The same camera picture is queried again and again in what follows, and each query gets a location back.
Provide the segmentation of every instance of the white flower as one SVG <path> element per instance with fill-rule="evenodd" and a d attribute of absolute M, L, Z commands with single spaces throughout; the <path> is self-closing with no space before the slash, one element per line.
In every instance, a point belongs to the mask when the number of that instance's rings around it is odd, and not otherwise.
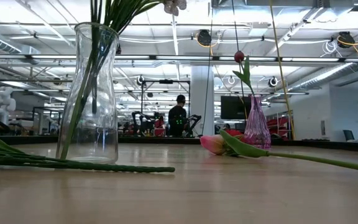
<path fill-rule="evenodd" d="M 164 11 L 174 16 L 179 16 L 179 10 L 185 10 L 187 7 L 186 0 L 164 0 Z"/>

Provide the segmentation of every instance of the television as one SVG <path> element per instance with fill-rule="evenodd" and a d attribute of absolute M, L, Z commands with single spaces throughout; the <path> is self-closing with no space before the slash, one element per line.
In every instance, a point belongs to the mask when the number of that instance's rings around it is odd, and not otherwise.
<path fill-rule="evenodd" d="M 221 119 L 245 119 L 244 107 L 249 115 L 251 98 L 243 97 L 244 104 L 238 96 L 221 96 Z"/>

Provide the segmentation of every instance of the circular light fixture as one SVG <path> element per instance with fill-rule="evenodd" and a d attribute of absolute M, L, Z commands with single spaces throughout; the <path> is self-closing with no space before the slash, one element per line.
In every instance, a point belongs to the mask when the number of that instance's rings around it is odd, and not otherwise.
<path fill-rule="evenodd" d="M 234 78 L 233 78 L 233 76 L 230 76 L 230 78 L 227 80 L 227 82 L 229 82 L 229 84 L 234 84 L 234 82 L 235 82 L 235 80 L 234 80 Z"/>
<path fill-rule="evenodd" d="M 144 78 L 143 78 L 142 75 L 140 75 L 139 77 L 137 77 L 136 84 L 137 85 L 142 85 L 143 81 L 144 81 Z"/>
<path fill-rule="evenodd" d="M 273 77 L 271 79 L 268 80 L 268 85 L 269 87 L 275 87 L 277 86 L 277 78 L 276 77 Z"/>

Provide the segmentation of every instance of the pink glass vase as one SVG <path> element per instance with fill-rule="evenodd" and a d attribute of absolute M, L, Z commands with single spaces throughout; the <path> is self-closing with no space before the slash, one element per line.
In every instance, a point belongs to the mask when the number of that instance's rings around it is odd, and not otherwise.
<path fill-rule="evenodd" d="M 270 149 L 272 142 L 260 98 L 251 96 L 251 102 L 244 142 L 260 149 Z"/>

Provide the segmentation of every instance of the chair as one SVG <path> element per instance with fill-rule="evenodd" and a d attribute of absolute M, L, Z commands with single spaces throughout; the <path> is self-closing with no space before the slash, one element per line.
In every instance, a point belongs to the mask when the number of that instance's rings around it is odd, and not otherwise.
<path fill-rule="evenodd" d="M 354 140 L 354 135 L 353 135 L 353 132 L 351 130 L 343 130 L 343 133 L 345 135 L 346 141 Z"/>

